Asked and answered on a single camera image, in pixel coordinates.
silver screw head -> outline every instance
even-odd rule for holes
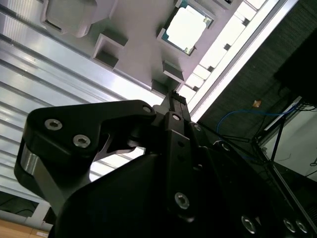
[[[298,226],[298,228],[304,232],[305,234],[308,233],[307,228],[305,227],[305,225],[303,223],[301,223],[300,221],[296,220],[296,225]]]
[[[90,139],[85,135],[76,135],[73,138],[74,145],[80,148],[87,148],[90,145]]]
[[[256,230],[255,225],[247,216],[242,216],[241,222],[242,222],[243,226],[248,230],[248,232],[250,232],[251,234],[256,233],[257,230]]]
[[[146,111],[147,113],[151,112],[151,108],[149,108],[148,106],[143,106],[143,110]]]
[[[224,143],[221,144],[221,146],[223,147],[223,149],[225,149],[226,151],[230,151],[228,146],[226,146]]]
[[[196,128],[197,131],[201,131],[202,130],[199,125],[194,125],[194,128]]]
[[[173,114],[173,118],[174,118],[175,120],[180,120],[179,116],[178,116],[178,115],[175,115],[175,114]]]
[[[187,196],[181,192],[177,192],[175,194],[175,201],[176,204],[181,208],[181,209],[188,209],[189,208],[189,200]]]
[[[289,221],[289,220],[287,220],[286,218],[284,218],[284,220],[283,220],[283,222],[284,222],[284,225],[286,226],[286,228],[290,231],[290,232],[292,232],[292,233],[295,233],[295,227],[293,226],[293,224]]]
[[[49,130],[60,130],[63,127],[62,123],[56,119],[48,119],[44,122],[44,125]]]

